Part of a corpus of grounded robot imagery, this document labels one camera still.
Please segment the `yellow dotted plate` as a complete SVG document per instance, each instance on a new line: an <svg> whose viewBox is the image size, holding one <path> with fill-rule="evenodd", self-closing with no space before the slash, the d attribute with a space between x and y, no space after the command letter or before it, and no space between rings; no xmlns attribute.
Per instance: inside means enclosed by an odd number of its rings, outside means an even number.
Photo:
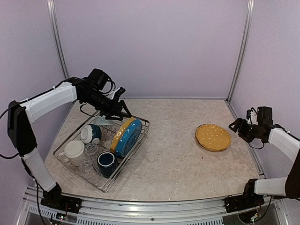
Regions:
<svg viewBox="0 0 300 225"><path fill-rule="evenodd" d="M226 129L215 124L202 124L195 131L195 139L198 140L231 140L230 134Z"/></svg>
<svg viewBox="0 0 300 225"><path fill-rule="evenodd" d="M113 138L112 144L110 146L110 152L115 153L116 152L116 148L117 145L121 139L121 137L123 136L124 132L126 131L126 129L128 128L128 126L135 120L134 117L129 118L128 120L126 120L123 125L119 128L118 132L116 133L116 135Z"/></svg>

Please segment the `cream bird plate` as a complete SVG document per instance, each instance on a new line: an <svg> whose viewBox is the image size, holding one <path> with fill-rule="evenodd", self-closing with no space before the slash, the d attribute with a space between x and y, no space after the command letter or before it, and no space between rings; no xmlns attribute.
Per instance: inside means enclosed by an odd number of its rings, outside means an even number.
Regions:
<svg viewBox="0 0 300 225"><path fill-rule="evenodd" d="M196 139L197 144L204 148L205 150L211 151L211 152L221 152L226 150L230 144L231 140L215 140L215 139L209 139L209 140L198 140Z"/></svg>

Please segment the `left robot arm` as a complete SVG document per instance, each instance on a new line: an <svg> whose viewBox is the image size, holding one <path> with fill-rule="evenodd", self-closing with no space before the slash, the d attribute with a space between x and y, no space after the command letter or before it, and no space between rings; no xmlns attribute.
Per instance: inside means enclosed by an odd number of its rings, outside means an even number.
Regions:
<svg viewBox="0 0 300 225"><path fill-rule="evenodd" d="M38 149L40 135L34 124L50 112L75 102L91 105L106 120L129 118L131 112L121 98L125 91L124 87L117 87L106 72L95 68L84 78L71 77L33 97L9 103L3 112L7 115L7 135L25 170L42 189L43 205L49 203L59 209L65 205L66 199L41 157Z"/></svg>

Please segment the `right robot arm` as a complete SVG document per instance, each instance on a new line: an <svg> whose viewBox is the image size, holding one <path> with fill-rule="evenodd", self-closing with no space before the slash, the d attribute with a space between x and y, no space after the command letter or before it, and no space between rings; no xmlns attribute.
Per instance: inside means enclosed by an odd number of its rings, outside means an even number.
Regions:
<svg viewBox="0 0 300 225"><path fill-rule="evenodd" d="M226 210L237 211L264 204L264 196L276 199L300 199L300 140L283 126L274 123L273 109L259 106L247 110L246 118L237 118L228 126L247 144L260 140L281 152L291 163L285 176L265 179L250 179L243 193L228 197Z"/></svg>

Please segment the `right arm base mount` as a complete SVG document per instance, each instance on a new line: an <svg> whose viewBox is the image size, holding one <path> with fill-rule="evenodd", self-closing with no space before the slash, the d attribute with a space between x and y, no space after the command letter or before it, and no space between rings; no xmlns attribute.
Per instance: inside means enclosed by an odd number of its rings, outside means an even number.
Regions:
<svg viewBox="0 0 300 225"><path fill-rule="evenodd" d="M250 209L264 204L263 195L245 197L244 195L229 195L224 199L227 213Z"/></svg>

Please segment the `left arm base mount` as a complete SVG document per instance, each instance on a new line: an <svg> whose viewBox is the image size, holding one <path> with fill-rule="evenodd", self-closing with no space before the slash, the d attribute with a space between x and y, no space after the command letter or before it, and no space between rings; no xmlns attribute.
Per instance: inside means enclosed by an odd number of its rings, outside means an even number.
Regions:
<svg viewBox="0 0 300 225"><path fill-rule="evenodd" d="M41 204L52 209L78 214L81 208L82 199L66 195L60 195L58 198L52 199L43 197Z"/></svg>

